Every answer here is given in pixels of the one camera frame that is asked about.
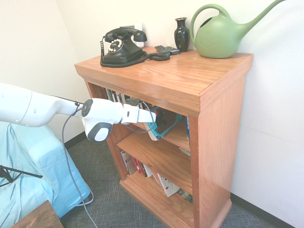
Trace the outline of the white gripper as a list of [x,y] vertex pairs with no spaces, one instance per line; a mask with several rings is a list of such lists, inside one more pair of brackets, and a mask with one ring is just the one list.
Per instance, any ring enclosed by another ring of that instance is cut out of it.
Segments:
[[123,104],[123,116],[121,119],[122,124],[135,124],[135,123],[153,123],[167,124],[164,113],[152,113],[148,110],[140,109],[137,106]]

